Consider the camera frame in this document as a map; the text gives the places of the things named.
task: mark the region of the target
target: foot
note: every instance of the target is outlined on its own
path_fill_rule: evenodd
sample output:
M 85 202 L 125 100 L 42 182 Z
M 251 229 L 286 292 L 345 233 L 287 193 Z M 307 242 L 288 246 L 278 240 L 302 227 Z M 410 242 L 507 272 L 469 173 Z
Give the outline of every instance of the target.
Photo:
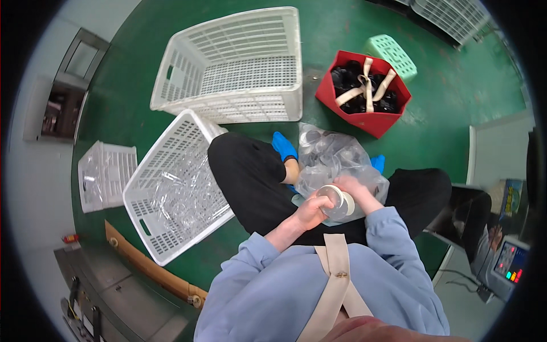
M 370 158 L 370 163 L 373 165 L 373 168 L 377 169 L 380 174 L 383 173 L 383 167 L 386 163 L 386 157 L 383 154 Z
M 273 133 L 272 139 L 273 149 L 279 152 L 281 160 L 285 164 L 285 179 L 281 182 L 286 184 L 287 187 L 294 193 L 298 193 L 294 189 L 294 184 L 298 180 L 298 174 L 300 173 L 300 167 L 298 166 L 298 153 L 296 149 L 281 133 Z
M 283 162 L 286 162 L 288 159 L 298 160 L 296 149 L 281 133 L 275 132 L 273 134 L 272 146 L 274 150 L 279 152 Z

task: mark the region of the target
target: metal cabinet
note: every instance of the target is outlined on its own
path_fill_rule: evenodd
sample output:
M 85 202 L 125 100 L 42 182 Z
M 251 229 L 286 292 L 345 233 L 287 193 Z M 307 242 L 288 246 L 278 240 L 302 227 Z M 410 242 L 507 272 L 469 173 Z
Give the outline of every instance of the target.
M 99 326 L 100 340 L 107 342 L 175 341 L 193 328 L 198 309 L 148 282 L 107 243 L 56 250 L 55 257 L 71 288 L 61 308 L 80 341 L 99 341 L 94 339 Z

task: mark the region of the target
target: red bag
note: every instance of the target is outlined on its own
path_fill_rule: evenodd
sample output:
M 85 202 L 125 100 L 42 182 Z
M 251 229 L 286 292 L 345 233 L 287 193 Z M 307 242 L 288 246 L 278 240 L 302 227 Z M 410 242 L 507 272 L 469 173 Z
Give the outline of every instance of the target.
M 359 127 L 365 132 L 372 134 L 376 138 L 380 138 L 391 126 L 393 126 L 395 121 L 397 121 L 397 119 L 399 119 L 399 117 L 403 115 L 406 104 L 409 103 L 410 99 L 412 98 L 408 89 L 403 83 L 403 80 L 401 80 L 401 77 L 397 74 L 389 84 L 389 87 L 387 87 L 387 90 L 394 90 L 397 94 L 397 107 L 399 107 L 399 113 L 393 114 L 374 112 L 346 114 L 343 110 L 340 109 L 340 107 L 336 105 L 336 95 L 334 94 L 333 79 L 330 76 L 330 71 L 334 67 L 344 66 L 350 60 L 358 61 L 362 65 L 365 62 L 366 57 L 370 57 L 373 59 L 373 64 L 370 66 L 369 75 L 375 73 L 387 75 L 389 69 L 393 69 L 393 67 L 385 60 L 339 50 L 336 53 L 336 58 L 334 59 L 333 64 L 329 67 L 329 70 L 319 84 L 319 88 L 317 88 L 315 97 L 323 102 L 323 104 L 329 107 L 333 112 L 338 114 L 338 116 L 340 116 L 342 119 L 346 120 L 354 126 Z

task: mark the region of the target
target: light green plastic stool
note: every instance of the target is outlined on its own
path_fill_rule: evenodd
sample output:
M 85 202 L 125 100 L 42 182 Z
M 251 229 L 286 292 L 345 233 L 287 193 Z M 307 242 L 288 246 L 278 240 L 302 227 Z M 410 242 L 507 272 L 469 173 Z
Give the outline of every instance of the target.
M 387 34 L 370 37 L 363 48 L 363 54 L 389 62 L 404 83 L 412 81 L 418 74 L 412 59 L 397 44 L 395 39 Z

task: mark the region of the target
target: blue sweatshirt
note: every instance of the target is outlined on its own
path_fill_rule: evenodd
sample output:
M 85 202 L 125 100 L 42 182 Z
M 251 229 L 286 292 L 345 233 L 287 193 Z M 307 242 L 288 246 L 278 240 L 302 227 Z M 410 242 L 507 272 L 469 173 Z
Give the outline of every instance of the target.
M 449 335 L 443 306 L 394 207 L 365 219 L 368 247 L 348 245 L 351 280 L 376 318 Z M 283 253 L 254 233 L 223 262 L 197 321 L 195 341 L 296 341 L 328 277 L 312 246 Z

